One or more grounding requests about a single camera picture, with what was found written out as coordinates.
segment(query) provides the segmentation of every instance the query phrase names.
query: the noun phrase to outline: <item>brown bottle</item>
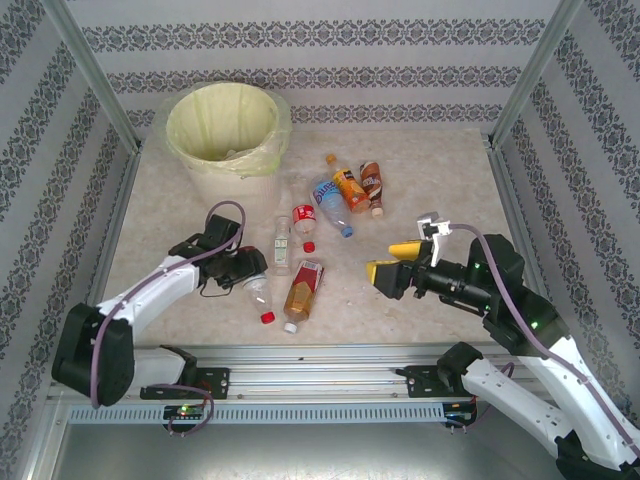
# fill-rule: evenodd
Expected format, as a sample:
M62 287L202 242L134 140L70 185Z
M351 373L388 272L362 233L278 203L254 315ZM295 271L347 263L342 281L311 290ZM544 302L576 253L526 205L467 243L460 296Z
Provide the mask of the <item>brown bottle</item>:
M315 260L300 262L284 304L284 314L287 316L285 332L296 333L298 325L309 318L323 274L324 268L319 262Z

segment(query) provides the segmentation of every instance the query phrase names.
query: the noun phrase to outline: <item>blue bottle label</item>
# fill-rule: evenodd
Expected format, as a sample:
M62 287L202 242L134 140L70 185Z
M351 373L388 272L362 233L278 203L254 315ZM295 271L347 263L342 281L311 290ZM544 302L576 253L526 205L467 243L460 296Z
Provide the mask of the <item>blue bottle label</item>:
M322 182L316 185L316 188L313 189L313 196L316 199L318 205L320 205L325 198L331 195L340 195L340 190L333 182Z

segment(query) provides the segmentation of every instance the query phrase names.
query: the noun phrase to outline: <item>red bottle cap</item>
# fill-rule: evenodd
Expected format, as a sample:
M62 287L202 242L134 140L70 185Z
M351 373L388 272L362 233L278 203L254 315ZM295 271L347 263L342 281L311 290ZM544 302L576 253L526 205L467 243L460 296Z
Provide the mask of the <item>red bottle cap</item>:
M262 323L264 323L265 325L273 322L276 319L276 316L273 314L273 312L267 312L264 315L260 316L260 320L262 320Z

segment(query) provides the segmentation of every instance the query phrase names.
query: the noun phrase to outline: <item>cable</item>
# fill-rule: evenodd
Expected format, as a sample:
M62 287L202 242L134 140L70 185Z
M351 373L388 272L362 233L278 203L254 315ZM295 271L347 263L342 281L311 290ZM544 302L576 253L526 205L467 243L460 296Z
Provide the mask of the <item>cable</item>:
M147 285L149 285L150 283L154 282L158 278L160 278L160 277L166 275L167 273L169 273L169 272L171 272L173 270L176 270L176 269L178 269L180 267L183 267L183 266L191 264L191 263L198 262L198 261L203 260L205 258L211 257L211 256L213 256L213 255L215 255L217 253L220 253L223 250L225 250L226 248L228 248L231 245L233 245L235 242L240 243L240 240L242 239L242 231L244 230L244 226L245 226L245 223L247 221L247 215L246 215L246 213L244 211L244 208L242 208L242 205L240 205L238 202L234 202L233 200L224 200L222 202L219 202L219 203L215 204L213 206L213 208L211 208L211 210L209 210L209 213L207 214L207 221L205 222L205 228L206 228L206 224L209 222L209 219L213 215L213 212L215 210L217 210L218 207L220 207L222 205L233 205L233 206L237 207L238 210L240 210L240 215L242 217L242 220L240 222L240 227L238 228L238 231L236 232L236 234L233 237L231 237L225 243L223 243L219 247L214 248L213 250L211 250L209 252L201 253L200 255L196 255L193 258L185 258L184 260L181 260L178 263L174 263L170 267L167 267L164 270L159 270L158 272L154 273L153 275L149 276L148 278L145 278L138 285L133 287L131 289L131 291L129 291L129 293L127 293L124 296L124 298L122 300L120 300L111 309L111 311L107 314L105 319L102 321L102 325L100 325L100 329L98 330L98 334L96 335L96 341L95 341L95 344L93 346L93 354L91 356L91 379L90 379L89 393L90 393L90 397L91 397L91 405L93 406L93 408L97 409L97 408L100 407L100 403L98 402L98 370L99 370L99 363L100 363L100 348L102 347L102 341L104 339L105 332L107 331L107 327L111 323L111 320L113 320L113 317L115 317L116 313L118 313L118 311L121 308L123 308L127 304L127 302L129 300L131 300L133 297L135 297L143 288L145 288Z
M453 435L453 427L454 427L454 426L456 426L456 427L460 427L460 428L462 429L462 431L463 431L463 432L465 433L465 435L466 435L466 433L467 433L467 426L466 426L464 423L459 422L459 421L457 421L457 420L453 420L453 419L451 419L451 418L447 418L447 419L446 419L446 422L451 424L451 435Z
M220 297L227 297L229 295L231 295L231 292L233 291L233 286L231 286L231 288L229 290L227 290L226 293L219 293L217 295L205 295L204 289L207 288L207 281L205 280L204 284L202 284L202 288L200 288L200 296L202 298L220 298Z
M569 372L575 375L578 378L578 380L582 382L582 384L584 384L585 387L587 387L587 390L589 390L589 393L591 393L591 395L593 396L597 404L600 406L604 414L607 416L611 424L614 426L618 434L625 441L626 446L628 446L631 449L631 451L636 455L637 458L640 458L640 448L634 444L634 440L631 437L631 435L627 433L622 423L618 421L618 419L616 418L614 413L611 411L611 409L609 408L605 400L602 398L602 396L600 395L596 387L591 384L591 382L589 381L589 377L587 377L580 370L578 370L571 362L565 360L561 356L553 353L551 350L545 347L536 338L533 332L529 329L527 322L525 322L524 318L522 318L522 315L520 314L515 303L513 302L511 295L509 295L507 287L505 286L504 282L502 281L502 278L500 277L500 272L498 271L498 265L496 264L496 261L493 258L493 254L491 253L491 248L489 248L489 244L487 243L487 240L482 235L482 232L480 232L480 230L478 230L477 228L464 223L459 223L459 224L452 223L452 224L449 224L449 228L451 230L467 230L473 233L478 238L478 240L480 241L480 245L482 246L484 255L487 258L489 270L491 270L493 279L496 282L496 286L498 287L498 291L500 292L500 295L502 295L502 299L504 300L504 303L507 305L509 312L511 312L511 315L513 316L516 323L520 327L520 330L522 330L522 333L524 334L524 336L531 343L531 345L533 345L534 348L538 350L538 352L540 352L545 357L548 357L551 360L554 360L558 364L562 365Z
M186 432L176 432L175 430L173 430L171 427L173 425L173 420L175 419L174 417L171 417L169 419L169 424L167 425L167 430L169 431L169 435L174 435L174 434L179 434L180 437L184 438L187 435L191 435L192 433L196 433L198 430L200 430L202 427L204 427L207 423L209 423L209 420L211 420L213 418L213 395L211 395L211 392L208 392L207 390L204 390L202 388L197 388L197 387L188 387L186 385L171 385L168 383L158 383L156 385L150 385L150 387L153 388L166 388L166 389L173 389L173 390L184 390L186 392L195 392L195 393L199 393L201 395L204 396L205 401L203 403L203 408L206 406L206 402L207 400L209 400L209 403L211 404L211 408L209 409L209 413L207 414L207 416L205 417L204 420L202 420L200 423L198 423L195 427L193 427L191 430L187 430Z

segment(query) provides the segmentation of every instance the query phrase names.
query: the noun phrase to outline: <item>marble floor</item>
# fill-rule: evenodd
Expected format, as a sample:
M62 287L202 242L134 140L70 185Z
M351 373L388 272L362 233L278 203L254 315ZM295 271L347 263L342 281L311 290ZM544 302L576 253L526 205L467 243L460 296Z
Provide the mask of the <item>marble floor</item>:
M486 233L509 229L478 130L294 132L282 163L283 175L309 178L324 171L324 157L335 153L354 171L377 161L384 182L382 219L354 216L356 231L343 239L318 215L317 250L311 255L326 268L311 318L296 335L283 331L282 306L291 278L269 275L276 321L262 325L242 289L223 298L183 297L136 339L138 345L389 344L486 341L479 317L443 305L435 295L422 300L411 291L389 300L367 280L365 264L391 259L387 248L417 237L416 218L437 210L457 223ZM288 195L283 196L285 205ZM181 163L165 153L159 139L147 139L110 271L105 298L122 292L153 270L167 250L201 232L208 211ZM274 222L248 225L243 245L263 252ZM445 258L466 264L472 237L454 233ZM294 251L294 265L306 257Z

